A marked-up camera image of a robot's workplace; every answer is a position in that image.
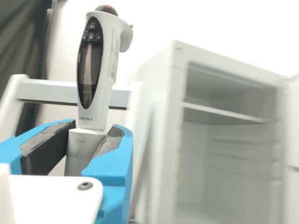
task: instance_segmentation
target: refrigerator door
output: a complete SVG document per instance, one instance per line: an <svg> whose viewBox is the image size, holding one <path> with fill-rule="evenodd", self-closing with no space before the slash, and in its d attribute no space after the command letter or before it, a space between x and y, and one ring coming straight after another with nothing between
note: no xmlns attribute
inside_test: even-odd
<svg viewBox="0 0 299 224"><path fill-rule="evenodd" d="M299 167L299 76L290 79L284 89L285 162Z"/></svg>
<svg viewBox="0 0 299 224"><path fill-rule="evenodd" d="M284 87L285 182L284 224L299 223L299 75Z"/></svg>

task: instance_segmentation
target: gray curtain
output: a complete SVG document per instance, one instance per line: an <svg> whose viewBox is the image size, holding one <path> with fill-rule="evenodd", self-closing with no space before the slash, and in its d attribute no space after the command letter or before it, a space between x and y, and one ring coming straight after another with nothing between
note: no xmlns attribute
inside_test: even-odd
<svg viewBox="0 0 299 224"><path fill-rule="evenodd" d="M47 9L51 0L0 3L0 96L12 74L46 79ZM39 105L25 104L16 135L35 126Z"/></svg>

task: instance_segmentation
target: screw hole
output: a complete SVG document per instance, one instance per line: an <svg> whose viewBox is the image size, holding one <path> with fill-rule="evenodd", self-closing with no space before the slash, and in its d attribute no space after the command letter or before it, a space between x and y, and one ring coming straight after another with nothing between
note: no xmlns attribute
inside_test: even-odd
<svg viewBox="0 0 299 224"><path fill-rule="evenodd" d="M78 190L89 190L90 188L93 187L93 183L91 182L83 182L78 185Z"/></svg>

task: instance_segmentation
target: black rubber pad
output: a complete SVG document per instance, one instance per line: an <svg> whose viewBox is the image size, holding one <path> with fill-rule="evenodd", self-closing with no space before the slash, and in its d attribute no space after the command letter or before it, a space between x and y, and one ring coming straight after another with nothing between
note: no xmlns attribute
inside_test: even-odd
<svg viewBox="0 0 299 224"><path fill-rule="evenodd" d="M75 120L53 124L22 144L22 173L48 175L66 155L69 130L75 127Z"/></svg>
<svg viewBox="0 0 299 224"><path fill-rule="evenodd" d="M93 158L117 149L122 137L122 130L117 127L112 127L94 153Z"/></svg>

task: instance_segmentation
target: open refrigerator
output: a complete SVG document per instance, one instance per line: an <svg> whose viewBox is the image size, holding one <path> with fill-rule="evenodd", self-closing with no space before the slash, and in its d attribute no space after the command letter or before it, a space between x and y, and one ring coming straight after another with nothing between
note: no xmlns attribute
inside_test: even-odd
<svg viewBox="0 0 299 224"><path fill-rule="evenodd" d="M134 77L140 223L299 223L297 77L179 41Z"/></svg>

